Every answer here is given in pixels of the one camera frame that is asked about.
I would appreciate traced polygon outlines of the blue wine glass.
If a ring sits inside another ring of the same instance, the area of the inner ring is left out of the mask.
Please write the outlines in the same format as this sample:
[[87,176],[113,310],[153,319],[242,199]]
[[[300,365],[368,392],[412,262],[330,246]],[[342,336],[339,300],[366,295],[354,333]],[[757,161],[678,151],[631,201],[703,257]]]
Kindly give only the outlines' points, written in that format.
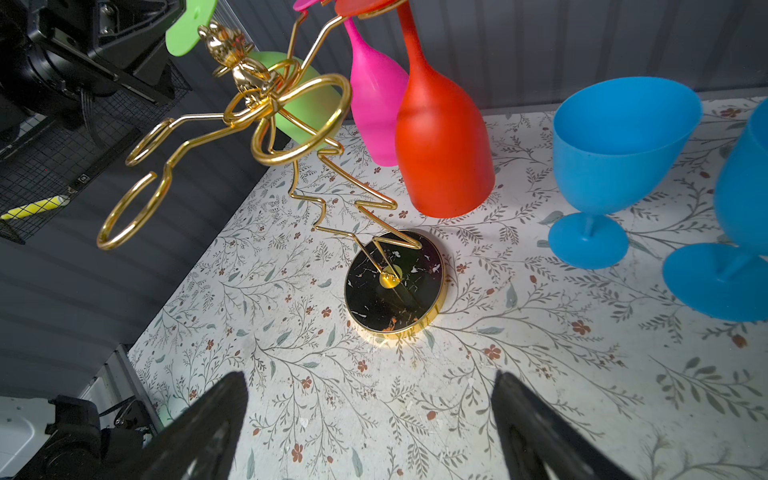
[[753,111],[720,171],[714,210],[728,244],[678,249],[663,264],[688,307],[733,322],[767,319],[767,103]]
[[553,173],[576,211],[551,227],[554,255],[586,270],[619,263],[629,239],[613,214],[653,192],[702,114],[692,89],[658,77],[600,82],[563,102],[553,118]]

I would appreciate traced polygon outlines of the green wine glass back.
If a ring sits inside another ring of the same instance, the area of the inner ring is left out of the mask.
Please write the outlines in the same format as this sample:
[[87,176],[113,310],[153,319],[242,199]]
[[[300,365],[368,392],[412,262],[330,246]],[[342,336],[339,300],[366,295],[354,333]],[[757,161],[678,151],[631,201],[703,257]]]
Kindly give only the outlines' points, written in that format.
[[282,104],[267,112],[275,128],[298,143],[311,135],[302,129],[322,129],[331,119],[342,95],[336,87],[321,84],[321,76],[310,65],[294,55],[298,30],[308,16],[312,1],[296,1],[293,10],[299,14],[291,32],[289,51],[256,51],[245,32],[213,19],[217,1],[188,1],[185,12],[165,33],[168,52],[181,57],[203,42],[218,63],[215,77],[231,76],[238,96],[231,106],[243,104],[248,110],[272,105],[274,100],[291,94]]

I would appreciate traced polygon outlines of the magenta wine glass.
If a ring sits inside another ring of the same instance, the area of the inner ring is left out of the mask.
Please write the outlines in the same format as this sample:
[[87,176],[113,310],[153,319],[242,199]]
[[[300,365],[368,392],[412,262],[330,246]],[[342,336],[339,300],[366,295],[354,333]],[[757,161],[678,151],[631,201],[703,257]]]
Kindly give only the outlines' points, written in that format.
[[352,18],[345,19],[344,27],[352,47],[349,82],[354,123],[372,160],[382,167],[395,167],[396,120],[408,74],[393,59],[372,48]]

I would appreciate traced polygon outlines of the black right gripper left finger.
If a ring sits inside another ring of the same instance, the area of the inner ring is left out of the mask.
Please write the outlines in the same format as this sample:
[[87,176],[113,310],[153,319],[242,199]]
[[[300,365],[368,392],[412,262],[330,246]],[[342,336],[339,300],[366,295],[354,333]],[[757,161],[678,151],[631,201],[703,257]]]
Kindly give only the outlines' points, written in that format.
[[128,465],[130,479],[227,479],[248,403],[245,376],[224,375]]

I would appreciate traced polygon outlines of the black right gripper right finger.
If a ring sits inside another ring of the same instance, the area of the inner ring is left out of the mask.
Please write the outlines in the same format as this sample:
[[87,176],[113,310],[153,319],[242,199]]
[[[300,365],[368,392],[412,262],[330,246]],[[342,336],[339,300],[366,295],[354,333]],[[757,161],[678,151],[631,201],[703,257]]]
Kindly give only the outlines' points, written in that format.
[[631,477],[513,374],[496,372],[491,407],[510,478]]

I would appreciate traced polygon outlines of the blue wine glass front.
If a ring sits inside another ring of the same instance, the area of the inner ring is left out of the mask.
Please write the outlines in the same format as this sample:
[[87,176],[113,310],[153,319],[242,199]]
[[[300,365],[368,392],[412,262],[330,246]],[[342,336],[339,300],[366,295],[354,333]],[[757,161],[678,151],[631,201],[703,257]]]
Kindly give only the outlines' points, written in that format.
[[767,319],[767,103],[753,111],[720,171],[714,210],[728,244],[678,249],[663,264],[688,307],[733,322]]

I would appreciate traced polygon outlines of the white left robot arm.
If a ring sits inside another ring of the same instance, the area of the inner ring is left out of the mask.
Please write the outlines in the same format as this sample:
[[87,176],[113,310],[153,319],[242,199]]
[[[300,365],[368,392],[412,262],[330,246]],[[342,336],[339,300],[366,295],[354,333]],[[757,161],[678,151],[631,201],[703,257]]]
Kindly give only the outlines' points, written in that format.
[[4,1],[1,131],[34,114],[75,113],[119,90],[153,104],[173,97],[165,33],[184,1]]

